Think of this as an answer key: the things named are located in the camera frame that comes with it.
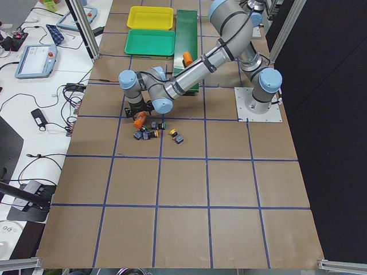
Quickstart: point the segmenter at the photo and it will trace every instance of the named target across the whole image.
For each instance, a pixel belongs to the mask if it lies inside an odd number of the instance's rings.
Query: metal bar
[[[49,207],[50,200],[45,197],[37,196],[27,191],[21,190],[14,186],[10,186],[6,183],[0,182],[0,193],[10,195],[15,198],[24,199],[28,202],[33,202],[39,206]]]
[[[72,15],[79,33],[83,39],[84,45],[87,48],[88,54],[92,59],[100,58],[100,52],[95,36],[88,22],[87,16],[80,0],[65,0],[70,14]]]
[[[275,60],[277,59],[306,1],[307,0],[295,0],[294,1],[292,8],[289,11],[289,14],[283,24],[283,27],[280,30],[278,37],[276,38],[274,46],[270,51],[270,55],[269,55],[270,63],[273,64]]]
[[[41,261],[39,258],[0,261],[0,272],[40,267]]]
[[[355,264],[351,262],[333,262],[328,260],[319,260],[318,263],[320,269],[328,271],[367,275],[367,264]]]

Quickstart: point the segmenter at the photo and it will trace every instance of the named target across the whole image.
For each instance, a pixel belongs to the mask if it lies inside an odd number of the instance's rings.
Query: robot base
[[[258,115],[257,113],[251,112],[245,106],[245,99],[251,96],[253,88],[248,87],[235,87],[236,105],[237,105],[237,115],[239,121],[246,122],[282,122],[282,116],[280,115],[280,110],[278,104],[271,105],[268,112]]]

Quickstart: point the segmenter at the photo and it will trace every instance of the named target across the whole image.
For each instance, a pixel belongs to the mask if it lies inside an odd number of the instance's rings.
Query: orange cylinder
[[[136,119],[134,120],[134,127],[137,128],[137,129],[140,129],[144,125],[147,117],[148,116],[147,116],[146,113],[139,112]]]
[[[185,63],[185,66],[189,66],[193,62],[193,58],[191,57],[191,54],[189,52],[183,53],[183,63]]]

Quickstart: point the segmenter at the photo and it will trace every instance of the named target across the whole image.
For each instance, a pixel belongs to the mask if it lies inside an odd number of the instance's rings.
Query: black wall
[[[325,258],[365,264],[367,1],[308,0],[275,67]]]

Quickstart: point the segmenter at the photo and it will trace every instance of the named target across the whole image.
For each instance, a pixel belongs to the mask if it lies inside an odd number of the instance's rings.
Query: black tool
[[[48,124],[48,122],[40,109],[35,109],[31,111],[31,115],[33,116],[34,120],[36,121],[38,127],[46,128],[46,124]]]

